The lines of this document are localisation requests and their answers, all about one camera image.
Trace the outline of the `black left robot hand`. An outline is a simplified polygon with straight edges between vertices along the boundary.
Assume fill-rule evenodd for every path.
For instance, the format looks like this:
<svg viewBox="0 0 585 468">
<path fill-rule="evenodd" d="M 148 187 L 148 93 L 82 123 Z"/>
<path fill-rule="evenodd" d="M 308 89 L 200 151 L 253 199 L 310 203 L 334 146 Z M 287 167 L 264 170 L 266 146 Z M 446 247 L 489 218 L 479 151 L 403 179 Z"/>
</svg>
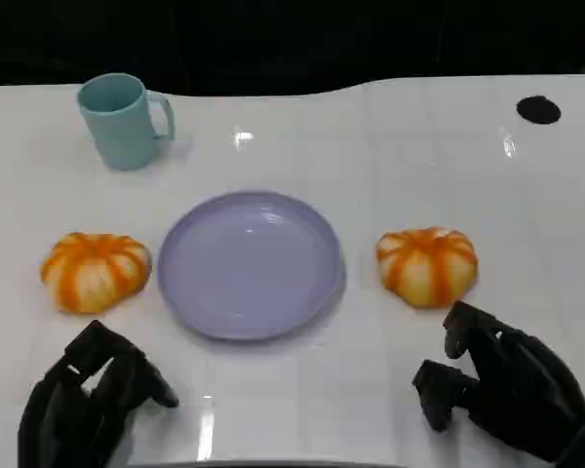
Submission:
<svg viewBox="0 0 585 468">
<path fill-rule="evenodd" d="M 91 321 L 33 387 L 19 423 L 18 466 L 105 467 L 147 400 L 179 405 L 138 347 Z"/>
</svg>

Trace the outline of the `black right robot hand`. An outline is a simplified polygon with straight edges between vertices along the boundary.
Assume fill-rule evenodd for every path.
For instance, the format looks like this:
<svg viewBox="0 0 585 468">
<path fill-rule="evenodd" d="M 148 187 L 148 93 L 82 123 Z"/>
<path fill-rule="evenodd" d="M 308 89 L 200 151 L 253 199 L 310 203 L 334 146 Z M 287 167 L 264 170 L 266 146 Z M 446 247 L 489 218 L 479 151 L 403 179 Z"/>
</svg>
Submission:
<svg viewBox="0 0 585 468">
<path fill-rule="evenodd" d="M 443 326 L 447 356 L 468 354 L 477 374 L 422 363 L 412 385 L 433 430 L 447 430 L 461 408 L 513 449 L 559 466 L 585 460 L 585 395 L 562 359 L 537 337 L 462 301 Z"/>
</svg>

